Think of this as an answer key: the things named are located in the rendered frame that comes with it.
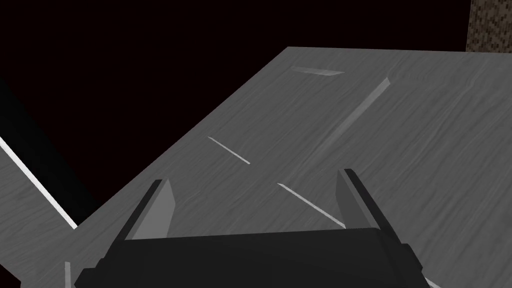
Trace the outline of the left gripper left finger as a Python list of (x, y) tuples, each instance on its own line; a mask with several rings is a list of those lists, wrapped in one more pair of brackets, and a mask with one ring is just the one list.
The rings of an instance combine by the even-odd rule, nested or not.
[(169, 179), (156, 179), (117, 234), (115, 241), (166, 238), (175, 206)]

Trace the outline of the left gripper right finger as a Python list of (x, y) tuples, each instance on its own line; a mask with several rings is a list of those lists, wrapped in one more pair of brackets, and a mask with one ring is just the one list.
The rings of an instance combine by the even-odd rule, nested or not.
[(391, 240), (401, 243), (390, 222), (353, 169), (337, 171), (335, 198), (347, 229), (376, 228)]

